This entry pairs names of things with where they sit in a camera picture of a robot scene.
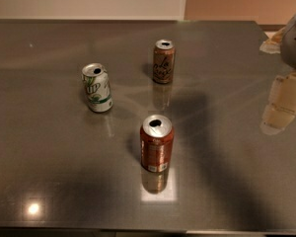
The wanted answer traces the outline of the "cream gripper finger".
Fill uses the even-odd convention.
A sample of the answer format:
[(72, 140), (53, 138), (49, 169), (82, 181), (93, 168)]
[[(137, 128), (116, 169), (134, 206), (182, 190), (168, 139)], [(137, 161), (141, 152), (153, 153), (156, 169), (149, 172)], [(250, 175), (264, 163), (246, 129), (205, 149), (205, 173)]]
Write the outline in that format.
[(280, 45), (282, 43), (284, 29), (280, 29), (275, 33), (268, 34), (268, 39), (264, 41), (259, 50), (269, 54), (276, 54), (280, 52)]
[(286, 76), (276, 76), (269, 93), (260, 129), (275, 135), (283, 131), (296, 118), (296, 70)]

